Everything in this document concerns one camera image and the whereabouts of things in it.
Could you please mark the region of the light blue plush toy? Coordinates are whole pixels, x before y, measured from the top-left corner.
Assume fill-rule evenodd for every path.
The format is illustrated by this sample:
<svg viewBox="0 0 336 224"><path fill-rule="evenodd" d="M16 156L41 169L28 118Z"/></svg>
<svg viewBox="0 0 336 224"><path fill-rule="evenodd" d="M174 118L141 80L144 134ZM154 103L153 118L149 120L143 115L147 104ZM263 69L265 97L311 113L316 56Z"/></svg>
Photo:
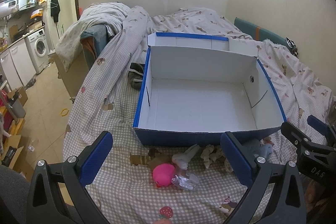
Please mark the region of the light blue plush toy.
<svg viewBox="0 0 336 224"><path fill-rule="evenodd" d="M255 157L263 157L268 160L273 153L273 146L269 143L262 144L258 139L251 139L243 143L244 147L247 147Z"/></svg>

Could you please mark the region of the beige scrunchie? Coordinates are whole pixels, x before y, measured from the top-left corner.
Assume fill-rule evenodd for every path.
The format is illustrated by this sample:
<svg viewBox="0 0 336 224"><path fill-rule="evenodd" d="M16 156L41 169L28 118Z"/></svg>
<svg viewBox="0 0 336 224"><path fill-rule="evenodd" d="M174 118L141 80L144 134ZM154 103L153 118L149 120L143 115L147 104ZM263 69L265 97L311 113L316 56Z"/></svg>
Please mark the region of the beige scrunchie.
<svg viewBox="0 0 336 224"><path fill-rule="evenodd" d="M209 169L212 163L216 161L225 162L226 157L221 149L221 146L214 146L209 144L205 147L205 149L201 153L201 159L203 160L203 164L206 169Z"/></svg>

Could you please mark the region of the clear plastic bag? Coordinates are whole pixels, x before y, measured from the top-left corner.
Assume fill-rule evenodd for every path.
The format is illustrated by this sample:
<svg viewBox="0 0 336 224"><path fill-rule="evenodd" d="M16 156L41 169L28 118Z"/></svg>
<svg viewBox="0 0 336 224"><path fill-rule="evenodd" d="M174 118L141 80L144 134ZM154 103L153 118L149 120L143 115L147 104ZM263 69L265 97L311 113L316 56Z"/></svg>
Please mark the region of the clear plastic bag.
<svg viewBox="0 0 336 224"><path fill-rule="evenodd" d="M188 170L176 168L171 183L181 189L193 190L199 184L199 178Z"/></svg>

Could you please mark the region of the white cloth bunny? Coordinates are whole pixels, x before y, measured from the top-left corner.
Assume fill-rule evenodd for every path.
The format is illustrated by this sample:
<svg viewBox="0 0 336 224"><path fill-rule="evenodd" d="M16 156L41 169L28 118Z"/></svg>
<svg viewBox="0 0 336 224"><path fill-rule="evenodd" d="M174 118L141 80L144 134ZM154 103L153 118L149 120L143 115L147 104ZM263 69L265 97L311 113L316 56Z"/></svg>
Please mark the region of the white cloth bunny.
<svg viewBox="0 0 336 224"><path fill-rule="evenodd" d="M187 170L189 162L198 153L200 146L192 145L185 152L176 153L171 157L171 161L180 169Z"/></svg>

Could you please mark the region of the pink rubber toy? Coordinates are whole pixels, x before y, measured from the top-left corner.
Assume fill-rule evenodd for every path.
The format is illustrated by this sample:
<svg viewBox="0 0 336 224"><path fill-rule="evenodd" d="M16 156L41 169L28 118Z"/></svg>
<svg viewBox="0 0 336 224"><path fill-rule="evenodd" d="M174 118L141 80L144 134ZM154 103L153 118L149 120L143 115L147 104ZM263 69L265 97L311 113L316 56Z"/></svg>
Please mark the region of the pink rubber toy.
<svg viewBox="0 0 336 224"><path fill-rule="evenodd" d="M175 167L172 164L163 163L155 167L152 172L153 180L157 187L166 187L174 178Z"/></svg>

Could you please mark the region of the brown cardboard piece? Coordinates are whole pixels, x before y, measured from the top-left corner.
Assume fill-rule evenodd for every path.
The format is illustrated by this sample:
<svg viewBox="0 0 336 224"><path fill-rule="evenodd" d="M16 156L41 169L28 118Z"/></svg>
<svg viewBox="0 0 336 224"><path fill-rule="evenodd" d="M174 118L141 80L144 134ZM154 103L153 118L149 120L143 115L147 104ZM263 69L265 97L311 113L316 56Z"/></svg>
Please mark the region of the brown cardboard piece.
<svg viewBox="0 0 336 224"><path fill-rule="evenodd" d="M166 154L159 154L147 162L147 166L153 171L157 166L165 163L171 163L171 157Z"/></svg>

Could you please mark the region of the cardboard boxes on floor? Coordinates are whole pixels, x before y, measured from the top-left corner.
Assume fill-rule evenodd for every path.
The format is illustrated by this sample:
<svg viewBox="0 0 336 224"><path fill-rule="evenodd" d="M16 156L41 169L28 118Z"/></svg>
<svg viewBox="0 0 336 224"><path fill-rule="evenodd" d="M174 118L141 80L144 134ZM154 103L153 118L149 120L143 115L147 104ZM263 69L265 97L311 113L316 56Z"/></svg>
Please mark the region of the cardboard boxes on floor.
<svg viewBox="0 0 336 224"><path fill-rule="evenodd" d="M18 118L14 112L13 108L8 104L7 99L3 96L1 92L1 101L3 106L1 107L1 113L6 114L10 113L13 118L11 125L9 127L10 137L1 135L1 141L5 138L3 143L3 150L1 153L1 166L6 166L11 170L19 173L27 181L31 181L33 175L33 168L28 164L27 160L23 156L24 146L19 145L21 142L21 129L25 124L24 118Z"/></svg>

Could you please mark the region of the teal headboard cushion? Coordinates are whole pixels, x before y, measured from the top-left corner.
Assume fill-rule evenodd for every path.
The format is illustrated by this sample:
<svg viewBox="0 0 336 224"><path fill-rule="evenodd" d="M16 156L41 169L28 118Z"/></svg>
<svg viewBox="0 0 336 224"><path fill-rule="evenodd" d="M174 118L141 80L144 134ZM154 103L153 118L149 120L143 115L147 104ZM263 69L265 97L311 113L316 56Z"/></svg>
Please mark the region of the teal headboard cushion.
<svg viewBox="0 0 336 224"><path fill-rule="evenodd" d="M246 20L240 19L238 17L234 20L234 25L243 33L248 34L254 40L264 41L269 39L271 42L275 44L280 44L291 50L291 47L288 45L286 38L279 36L265 28L259 27L256 24L250 23Z"/></svg>

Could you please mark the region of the blue white cardboard box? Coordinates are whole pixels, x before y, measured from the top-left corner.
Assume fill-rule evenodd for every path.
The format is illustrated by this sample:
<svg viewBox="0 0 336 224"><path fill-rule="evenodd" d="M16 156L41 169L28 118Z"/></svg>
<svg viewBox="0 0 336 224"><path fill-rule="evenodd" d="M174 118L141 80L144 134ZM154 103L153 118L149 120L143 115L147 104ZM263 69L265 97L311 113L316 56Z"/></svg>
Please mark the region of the blue white cardboard box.
<svg viewBox="0 0 336 224"><path fill-rule="evenodd" d="M252 41L156 32L147 55L133 128L143 145L217 145L277 132L286 116Z"/></svg>

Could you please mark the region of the white kitchen cabinet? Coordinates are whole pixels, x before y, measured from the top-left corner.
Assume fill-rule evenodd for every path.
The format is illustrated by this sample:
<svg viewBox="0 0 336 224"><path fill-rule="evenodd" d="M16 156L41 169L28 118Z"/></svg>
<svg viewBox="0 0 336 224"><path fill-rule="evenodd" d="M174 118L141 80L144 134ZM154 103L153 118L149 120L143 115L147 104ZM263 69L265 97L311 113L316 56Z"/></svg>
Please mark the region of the white kitchen cabinet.
<svg viewBox="0 0 336 224"><path fill-rule="evenodd" d="M1 53L1 67L11 90L26 87L36 74L24 39Z"/></svg>

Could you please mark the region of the dark green cloth bag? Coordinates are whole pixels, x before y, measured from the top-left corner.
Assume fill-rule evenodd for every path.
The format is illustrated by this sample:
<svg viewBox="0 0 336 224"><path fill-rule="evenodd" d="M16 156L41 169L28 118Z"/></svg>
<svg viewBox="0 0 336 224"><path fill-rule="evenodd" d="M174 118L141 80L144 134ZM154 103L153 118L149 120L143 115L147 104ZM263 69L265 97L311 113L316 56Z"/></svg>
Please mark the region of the dark green cloth bag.
<svg viewBox="0 0 336 224"><path fill-rule="evenodd" d="M130 86L135 90L140 90L142 87L143 74L145 64L131 63L128 70L128 79Z"/></svg>

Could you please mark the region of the bunched white duvet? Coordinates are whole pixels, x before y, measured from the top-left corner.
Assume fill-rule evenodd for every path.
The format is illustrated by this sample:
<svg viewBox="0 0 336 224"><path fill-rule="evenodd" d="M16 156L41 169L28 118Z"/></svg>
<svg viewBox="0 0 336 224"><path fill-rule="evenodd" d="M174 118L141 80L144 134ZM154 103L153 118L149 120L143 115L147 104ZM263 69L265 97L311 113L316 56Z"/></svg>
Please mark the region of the bunched white duvet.
<svg viewBox="0 0 336 224"><path fill-rule="evenodd" d="M122 30L122 22L127 17L130 8L120 2L93 3L89 5L59 39L55 46L63 67L68 71L81 52L80 36L93 26L102 24L108 33L116 35Z"/></svg>

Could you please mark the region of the white washing machine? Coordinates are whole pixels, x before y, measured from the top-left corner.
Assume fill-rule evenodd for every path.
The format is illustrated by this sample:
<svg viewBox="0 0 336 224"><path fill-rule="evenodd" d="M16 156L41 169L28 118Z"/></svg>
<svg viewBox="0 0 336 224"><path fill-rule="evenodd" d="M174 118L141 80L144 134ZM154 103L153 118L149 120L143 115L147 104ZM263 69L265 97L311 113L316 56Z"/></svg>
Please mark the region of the white washing machine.
<svg viewBox="0 0 336 224"><path fill-rule="evenodd" d="M27 50L37 75L49 64L49 46L47 44L45 28L30 33L25 38Z"/></svg>

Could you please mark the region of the black hanging garment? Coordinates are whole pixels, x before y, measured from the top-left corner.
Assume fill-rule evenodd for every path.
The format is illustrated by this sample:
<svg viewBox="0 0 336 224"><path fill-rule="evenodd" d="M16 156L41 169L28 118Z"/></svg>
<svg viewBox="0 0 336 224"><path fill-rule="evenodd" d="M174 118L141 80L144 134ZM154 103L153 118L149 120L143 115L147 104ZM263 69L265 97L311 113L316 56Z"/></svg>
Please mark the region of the black hanging garment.
<svg viewBox="0 0 336 224"><path fill-rule="evenodd" d="M59 22L60 5L58 0L50 1L50 13L55 23Z"/></svg>

